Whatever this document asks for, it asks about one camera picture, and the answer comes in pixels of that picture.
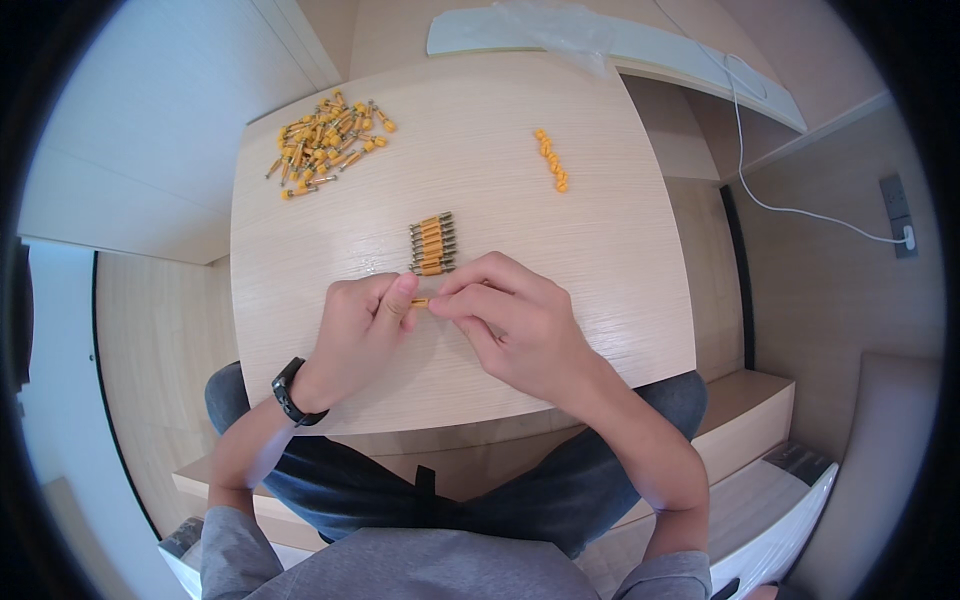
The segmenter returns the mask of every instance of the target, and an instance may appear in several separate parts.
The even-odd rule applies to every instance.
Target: person
[[[338,281],[290,398],[321,413],[371,383],[413,330],[413,274]],[[569,294],[499,252],[449,274],[429,302],[485,372],[588,425],[530,471],[466,502],[413,485],[296,423],[250,408],[240,365],[215,373],[201,568],[204,598],[596,598],[572,559],[643,496],[656,527],[614,598],[710,598],[708,482],[690,445],[707,390],[690,372],[631,390],[588,344]],[[494,335],[494,325],[504,331]],[[259,483],[332,545],[284,571],[256,525]]]

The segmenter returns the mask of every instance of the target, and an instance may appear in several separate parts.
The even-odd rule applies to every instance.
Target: watch strap
[[[327,409],[322,413],[304,413],[297,408],[293,399],[290,398],[290,387],[293,385],[297,371],[300,370],[304,362],[306,361],[299,356],[295,356],[294,359],[283,368],[283,371],[276,376],[272,384],[276,401],[280,403],[280,407],[283,409],[283,412],[286,413],[287,417],[296,423],[296,425],[294,425],[295,427],[315,425],[330,412],[330,410]]]

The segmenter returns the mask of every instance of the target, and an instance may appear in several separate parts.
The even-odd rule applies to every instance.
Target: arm
[[[546,400],[599,433],[657,512],[644,560],[707,550],[708,486],[684,436],[590,348],[570,296],[499,252],[447,277],[430,310],[452,319],[483,369]],[[493,324],[506,333],[494,336]]]
[[[320,413],[376,379],[413,329],[410,300],[417,284],[411,273],[389,273],[330,286],[317,345],[290,390],[297,408]],[[252,490],[276,466],[294,432],[272,397],[238,419],[213,450],[207,508],[231,506],[253,518]]]

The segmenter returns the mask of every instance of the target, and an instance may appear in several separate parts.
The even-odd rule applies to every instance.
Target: electrical socket panel
[[[887,209],[887,217],[890,219],[890,230],[893,232],[893,239],[903,239],[903,227],[913,226],[913,219],[910,218],[910,205],[906,201],[906,191],[903,190],[903,182],[899,175],[892,175],[880,180],[880,192],[883,194],[883,205]],[[894,250],[897,258],[908,258],[917,255],[917,247],[908,250],[906,244],[894,244]]]

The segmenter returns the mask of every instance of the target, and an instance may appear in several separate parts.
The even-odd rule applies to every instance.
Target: dark gray pants
[[[688,372],[635,391],[693,438],[707,410],[700,375]],[[250,410],[239,363],[210,377],[206,410],[220,434]],[[263,485],[328,542],[362,527],[461,529],[552,541],[571,559],[639,500],[613,451],[589,428],[536,467],[466,502],[425,492],[323,436],[295,437]]]

